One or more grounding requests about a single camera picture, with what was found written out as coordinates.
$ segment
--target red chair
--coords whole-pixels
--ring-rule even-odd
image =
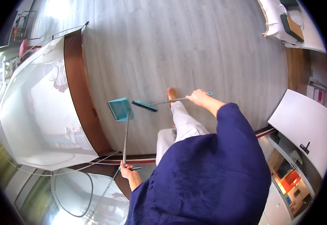
[[[32,46],[27,46],[28,44],[28,40],[34,40],[34,39],[39,39],[39,38],[28,38],[28,39],[24,39],[20,45],[20,52],[19,52],[19,56],[22,57],[25,52],[27,52],[28,50],[30,50],[30,48],[32,48]]]

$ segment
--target hand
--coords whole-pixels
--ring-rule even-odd
[[[193,103],[195,103],[197,106],[204,106],[205,102],[210,99],[211,97],[207,95],[207,92],[205,92],[202,89],[197,89],[193,91],[191,96],[187,95],[187,99],[191,100]]]
[[[134,166],[130,166],[129,164],[126,164],[126,166],[123,165],[123,161],[121,161],[120,168],[121,168],[121,175],[124,178],[129,179],[134,173],[137,173],[137,171],[131,171]]]

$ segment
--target white cabinet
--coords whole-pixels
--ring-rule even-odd
[[[287,89],[268,123],[296,145],[323,178],[327,170],[327,108]]]
[[[285,225],[291,224],[292,217],[287,203],[279,192],[274,181],[269,187],[269,196],[259,224]]]

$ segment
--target blue dustpan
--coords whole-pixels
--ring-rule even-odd
[[[123,163],[126,165],[126,145],[127,145],[127,134],[129,131],[129,121],[134,119],[134,112],[132,111],[131,104],[128,98],[120,98],[107,102],[110,107],[111,113],[116,121],[127,121],[125,144],[123,147]],[[140,170],[142,167],[135,167],[130,170]]]
[[[134,112],[128,98],[120,98],[107,102],[116,121],[126,121],[127,111],[130,110],[130,120],[134,119]]]

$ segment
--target navy blue sweater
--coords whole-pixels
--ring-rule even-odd
[[[126,224],[258,224],[271,175],[257,138],[233,103],[217,134],[173,144],[132,193]]]

